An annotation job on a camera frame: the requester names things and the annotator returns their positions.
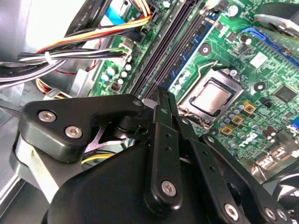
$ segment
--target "green circuit board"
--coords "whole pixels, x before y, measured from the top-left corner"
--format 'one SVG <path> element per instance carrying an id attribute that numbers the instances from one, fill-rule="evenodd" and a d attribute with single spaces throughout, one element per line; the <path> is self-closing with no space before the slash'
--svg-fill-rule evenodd
<path id="1" fill-rule="evenodd" d="M 141 27 L 142 29 L 146 29 L 147 33 L 142 40 L 141 43 L 135 43 L 133 46 L 133 52 L 132 52 L 132 70 L 127 71 L 128 76 L 123 79 L 124 83 L 123 84 L 118 84 L 117 79 L 120 77 L 119 75 L 116 76 L 109 76 L 110 80 L 105 81 L 101 78 L 101 75 L 107 73 L 107 69 L 109 67 L 115 67 L 116 68 L 116 73 L 120 73 L 121 71 L 124 70 L 124 65 L 119 64 L 116 62 L 111 62 L 111 61 L 105 61 L 104 63 L 101 64 L 99 70 L 98 70 L 98 75 L 97 75 L 97 80 L 95 82 L 95 85 L 90 93 L 90 96 L 103 96 L 103 95 L 113 95 L 113 94 L 123 94 L 126 92 L 126 87 L 128 83 L 130 82 L 131 78 L 135 75 L 135 70 L 137 65 L 139 65 L 146 53 L 146 51 L 149 49 L 152 41 L 154 38 L 157 36 L 159 30 L 161 29 L 162 24 L 165 22 L 165 20 L 171 16 L 170 13 L 175 14 L 177 6 L 175 5 L 176 0 L 173 1 L 173 6 L 171 8 L 165 8 L 162 5 L 162 2 L 159 0 L 152 0 L 151 3 L 153 6 L 151 7 L 151 11 L 155 11 L 155 18 L 152 19 L 152 21 Z M 137 9 L 134 7 L 130 7 L 126 13 L 126 16 L 124 18 L 125 22 L 132 21 L 136 19 L 139 16 L 139 12 Z M 116 37 L 112 44 L 111 47 L 117 48 L 119 45 L 125 40 L 123 37 Z"/>
<path id="2" fill-rule="evenodd" d="M 232 108 L 236 107 L 238 103 L 243 105 L 244 102 L 249 102 L 253 105 L 256 108 L 254 112 L 252 114 L 240 113 L 239 116 L 244 120 L 240 125 L 235 125 L 232 122 L 227 124 L 233 130 L 229 135 L 221 133 L 218 121 L 214 122 L 213 127 L 209 131 L 204 130 L 197 124 L 194 124 L 194 128 L 198 135 L 204 133 L 214 134 L 236 158 L 239 160 L 245 158 L 253 163 L 259 155 L 269 153 L 268 148 L 273 145 L 272 142 L 262 135 L 262 131 L 266 127 L 271 126 L 276 131 L 285 129 L 292 137 L 299 134 L 298 131 L 290 128 L 290 122 L 298 117 L 299 114 L 298 68 L 255 37 L 251 37 L 252 43 L 245 47 L 239 41 L 243 29 L 260 26 L 258 22 L 254 22 L 253 15 L 259 6 L 265 2 L 276 1 L 231 0 L 229 6 L 237 6 L 238 13 L 233 17 L 229 17 L 225 13 L 221 15 L 219 24 L 223 28 L 221 30 L 214 29 L 205 41 L 212 47 L 211 53 L 203 56 L 197 52 L 183 72 L 184 82 L 180 88 L 177 90 L 176 86 L 172 85 L 170 89 L 175 94 L 178 102 L 198 77 L 198 68 L 210 62 L 218 61 L 219 64 L 222 64 L 222 66 L 214 66 L 214 70 L 223 67 L 237 70 L 240 74 L 241 86 L 244 92 L 233 103 L 231 108 L 226 111 L 224 116 L 232 112 Z M 235 34 L 232 39 L 230 39 L 231 33 Z M 261 65 L 256 65 L 257 68 L 254 66 L 254 58 L 261 53 L 265 56 L 263 57 L 264 62 Z M 208 69 L 211 69 L 211 66 L 202 69 L 201 74 L 204 76 Z M 255 91 L 255 85 L 260 82 L 265 83 L 265 89 L 263 91 Z M 286 102 L 282 102 L 275 96 L 277 93 L 288 90 L 290 90 L 291 96 Z M 272 104 L 271 108 L 267 108 L 259 101 L 262 97 L 269 100 Z M 253 123 L 258 125 L 258 129 L 255 131 L 252 131 L 250 126 Z M 247 137 L 249 134 L 256 133 L 257 136 L 248 144 L 242 145 L 244 140 L 239 137 L 240 133 L 244 133 Z M 229 143 L 232 141 L 238 145 L 237 148 L 232 149 L 230 147 Z M 284 162 L 280 161 L 280 169 L 287 167 L 294 161 L 296 159 L 293 157 Z"/>
<path id="3" fill-rule="evenodd" d="M 111 89 L 113 83 L 116 82 L 117 76 L 113 77 L 109 82 L 101 80 L 101 75 L 109 67 L 116 66 L 119 70 L 123 69 L 114 62 L 106 61 L 98 71 L 98 79 L 91 92 L 92 96 L 128 92 L 127 86 L 130 80 L 134 78 L 137 65 L 142 63 L 153 38 L 158 34 L 161 24 L 170 12 L 169 9 L 165 9 L 162 6 L 161 1 L 152 2 L 155 3 L 159 10 L 158 20 L 148 25 L 149 32 L 146 34 L 142 44 L 134 46 L 132 53 L 132 58 L 134 59 L 133 68 L 128 73 L 128 77 L 124 80 L 121 89 L 118 91 Z M 169 88 L 169 91 L 174 93 L 177 102 L 179 102 L 190 91 L 190 87 L 198 78 L 199 67 L 217 62 L 217 65 L 213 67 L 214 70 L 229 68 L 238 72 L 243 93 L 222 116 L 228 116 L 238 104 L 245 107 L 249 105 L 253 112 L 247 113 L 241 110 L 240 114 L 237 115 L 241 118 L 240 123 L 236 124 L 230 121 L 226 124 L 225 127 L 230 129 L 229 134 L 223 132 L 223 127 L 220 124 L 223 118 L 217 119 L 208 129 L 204 129 L 195 123 L 193 124 L 198 135 L 204 133 L 214 135 L 249 171 L 258 159 L 270 155 L 270 150 L 281 146 L 278 141 L 273 142 L 265 137 L 263 131 L 267 127 L 272 127 L 277 133 L 279 131 L 280 133 L 283 132 L 284 135 L 290 137 L 292 142 L 295 142 L 299 136 L 299 132 L 290 126 L 290 123 L 299 115 L 299 69 L 267 44 L 250 34 L 242 33 L 242 30 L 247 27 L 264 29 L 261 24 L 255 21 L 254 15 L 262 4 L 269 2 L 292 2 L 298 4 L 299 0 L 229 0 L 226 10 L 221 14 L 215 27 L 211 29 L 211 33 L 203 41 L 204 44 L 211 46 L 211 52 L 203 54 L 197 51 L 193 54 L 187 66 L 181 72 L 181 77 L 184 79 L 183 82 L 179 83 L 179 88 L 176 85 L 179 79 Z M 230 15 L 232 6 L 234 7 L 233 13 L 236 12 L 234 16 Z M 136 18 L 137 15 L 138 12 L 131 7 L 125 21 Z M 250 44 L 244 44 L 240 40 L 242 35 L 246 35 L 250 39 Z M 275 36 L 275 34 L 271 35 L 271 39 L 274 40 Z M 116 37 L 112 46 L 118 47 L 122 41 L 123 38 Z M 285 43 L 292 44 L 293 49 L 297 46 L 294 40 L 287 37 Z M 208 66 L 200 70 L 201 79 L 211 68 L 211 66 Z M 245 139 L 240 137 L 241 133 L 246 136 Z M 297 161 L 296 158 L 289 156 L 289 154 L 287 155 L 283 158 L 274 158 L 274 165 L 269 169 L 267 168 L 267 178 Z"/>

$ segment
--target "screw head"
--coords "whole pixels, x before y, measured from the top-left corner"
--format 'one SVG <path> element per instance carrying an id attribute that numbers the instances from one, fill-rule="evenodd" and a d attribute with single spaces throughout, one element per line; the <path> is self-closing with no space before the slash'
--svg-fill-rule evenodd
<path id="1" fill-rule="evenodd" d="M 56 120 L 56 115 L 50 111 L 42 111 L 38 114 L 38 118 L 43 122 L 53 122 Z"/>
<path id="2" fill-rule="evenodd" d="M 161 108 L 161 111 L 162 111 L 163 113 L 166 113 L 166 114 L 167 114 L 167 110 L 165 110 L 164 108 Z"/>
<path id="3" fill-rule="evenodd" d="M 169 197 L 174 197 L 177 194 L 176 187 L 170 181 L 163 181 L 161 187 L 163 192 Z"/>
<path id="4" fill-rule="evenodd" d="M 224 209 L 229 217 L 231 217 L 233 220 L 237 221 L 239 219 L 239 214 L 234 206 L 231 204 L 225 204 Z"/>
<path id="5" fill-rule="evenodd" d="M 285 215 L 285 213 L 282 210 L 277 209 L 277 213 L 278 213 L 279 217 L 281 217 L 283 220 L 285 220 L 285 221 L 288 220 L 288 217 Z"/>
<path id="6" fill-rule="evenodd" d="M 269 216 L 271 219 L 276 220 L 276 216 L 271 209 L 266 207 L 265 212 L 266 212 L 267 216 Z"/>
<path id="7" fill-rule="evenodd" d="M 184 124 L 189 124 L 189 121 L 188 121 L 186 118 L 182 118 L 182 122 L 183 122 Z"/>
<path id="8" fill-rule="evenodd" d="M 80 128 L 75 126 L 69 126 L 65 129 L 65 134 L 71 139 L 79 139 L 82 137 L 82 131 Z"/>
<path id="9" fill-rule="evenodd" d="M 229 75 L 230 75 L 231 77 L 235 77 L 236 75 L 238 75 L 238 72 L 237 72 L 236 70 L 231 70 L 231 71 L 229 72 Z"/>
<path id="10" fill-rule="evenodd" d="M 211 143 L 215 143 L 215 140 L 214 140 L 212 137 L 208 136 L 207 139 L 208 139 Z"/>
<path id="11" fill-rule="evenodd" d="M 136 106 L 142 106 L 142 104 L 137 100 L 133 100 L 133 104 L 135 104 Z"/>

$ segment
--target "cable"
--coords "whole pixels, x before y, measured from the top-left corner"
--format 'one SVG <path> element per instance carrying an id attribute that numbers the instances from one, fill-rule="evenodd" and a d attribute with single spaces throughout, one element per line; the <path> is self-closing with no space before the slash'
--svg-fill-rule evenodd
<path id="1" fill-rule="evenodd" d="M 88 23 L 88 18 L 91 14 L 92 7 L 94 0 L 87 0 L 84 4 L 85 7 L 82 7 L 80 13 L 77 14 L 76 18 L 73 20 L 74 23 L 80 24 L 79 26 L 70 26 L 69 30 L 67 31 L 66 35 L 71 35 L 77 31 L 81 31 L 86 28 L 86 24 Z M 110 28 L 100 28 L 96 31 L 83 33 L 83 34 L 76 34 L 72 35 L 71 37 L 65 37 L 60 41 L 54 42 L 52 45 L 47 46 L 38 51 L 38 53 L 42 53 L 44 51 L 54 49 L 57 50 L 64 50 L 64 49 L 74 49 L 74 48 L 81 48 L 84 42 L 91 40 L 91 39 L 98 39 L 103 38 L 109 35 L 115 35 L 118 32 L 130 31 L 131 29 L 142 26 L 146 24 L 150 20 L 150 10 L 145 0 L 136 0 L 136 3 L 141 6 L 144 16 L 136 21 L 127 22 L 125 24 L 121 24 L 118 26 L 113 26 Z M 2 84 L 0 84 L 0 89 L 4 89 L 7 87 L 11 87 L 17 84 L 21 84 L 27 81 L 31 81 L 35 78 L 41 77 L 45 74 L 48 74 L 60 66 L 62 66 L 66 60 L 56 61 L 53 65 L 49 65 L 48 63 L 37 64 L 37 65 L 30 65 L 25 67 L 18 67 L 18 68 L 6 68 L 0 67 L 0 74 L 2 79 Z"/>
<path id="2" fill-rule="evenodd" d="M 91 157 L 88 157 L 87 159 L 83 160 L 82 161 L 82 164 L 83 163 L 86 163 L 88 161 L 92 161 L 92 160 L 97 160 L 97 159 L 108 159 L 110 158 L 111 156 L 113 156 L 114 154 L 99 154 L 99 155 L 93 155 Z"/>

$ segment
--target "white wire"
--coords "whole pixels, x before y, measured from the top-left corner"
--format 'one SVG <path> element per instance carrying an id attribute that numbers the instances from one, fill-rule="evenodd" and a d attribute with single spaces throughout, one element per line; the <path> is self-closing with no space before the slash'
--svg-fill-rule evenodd
<path id="1" fill-rule="evenodd" d="M 121 48 L 111 48 L 111 49 L 102 49 L 102 50 L 92 50 L 92 51 L 83 51 L 83 52 L 69 52 L 69 53 L 61 53 L 61 54 L 50 54 L 50 57 L 53 56 L 55 58 L 57 57 L 66 57 L 66 56 L 80 56 L 80 55 L 93 55 L 93 54 L 98 54 L 98 53 L 103 53 L 106 51 L 112 51 L 112 50 L 120 50 Z M 19 62 L 27 62 L 27 61 L 33 61 L 33 60 L 45 60 L 46 61 L 46 56 L 33 56 L 33 57 L 26 57 L 26 58 L 21 58 Z"/>
<path id="2" fill-rule="evenodd" d="M 29 77 L 27 77 L 27 76 L 28 76 L 28 75 L 27 75 L 27 76 L 26 76 L 27 78 L 24 78 L 24 79 L 22 79 L 22 80 L 6 82 L 7 84 L 0 84 L 0 90 L 1 90 L 1 89 L 5 89 L 5 88 L 8 88 L 8 87 L 11 87 L 11 86 L 19 85 L 19 84 L 22 84 L 22 83 L 25 83 L 25 82 L 28 82 L 28 81 L 32 81 L 32 80 L 34 80 L 34 79 L 36 79 L 36 78 L 39 78 L 39 77 L 42 77 L 42 76 L 44 76 L 44 75 L 46 75 L 46 74 L 48 74 L 48 73 L 50 73 L 50 72 L 53 72 L 54 70 L 58 69 L 58 68 L 61 67 L 64 63 L 65 63 L 65 60 L 64 60 L 64 61 L 58 61 L 58 63 L 55 64 L 55 65 L 47 66 L 47 67 L 48 67 L 48 70 L 44 71 L 43 73 L 40 73 L 40 74 L 39 74 L 39 72 L 40 72 L 40 70 L 39 70 L 38 72 L 35 72 L 35 73 L 37 73 L 37 74 L 35 74 L 35 75 L 32 75 L 32 74 L 31 74 L 31 76 L 29 76 Z"/>

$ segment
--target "yellow wire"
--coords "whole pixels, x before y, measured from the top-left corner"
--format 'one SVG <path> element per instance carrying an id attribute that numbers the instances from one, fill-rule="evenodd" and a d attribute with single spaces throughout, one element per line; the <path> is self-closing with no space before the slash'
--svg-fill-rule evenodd
<path id="1" fill-rule="evenodd" d="M 91 161 L 91 160 L 97 160 L 97 159 L 108 159 L 110 158 L 111 156 L 113 156 L 114 154 L 99 154 L 99 155 L 93 155 L 91 157 L 88 157 L 87 159 L 83 160 L 82 161 L 82 164 L 83 163 L 86 163 L 88 161 Z"/>
<path id="2" fill-rule="evenodd" d="M 136 20 L 136 21 L 130 21 L 130 22 L 127 22 L 127 23 L 124 23 L 121 25 L 111 27 L 111 28 L 105 28 L 105 29 L 88 32 L 85 34 L 79 34 L 79 35 L 75 35 L 75 36 L 65 37 L 59 41 L 52 43 L 49 47 L 59 44 L 61 42 L 67 42 L 67 41 L 73 41 L 73 40 L 84 40 L 85 38 L 88 38 L 93 35 L 99 35 L 104 32 L 110 32 L 110 31 L 122 30 L 122 29 L 128 29 L 128 28 L 132 29 L 132 28 L 139 27 L 139 26 L 142 26 L 142 25 L 148 23 L 148 21 L 150 20 L 150 17 L 151 17 L 150 16 L 150 8 L 149 8 L 148 4 L 146 3 L 146 0 L 138 0 L 138 2 L 141 5 L 141 8 L 142 8 L 145 18 Z"/>

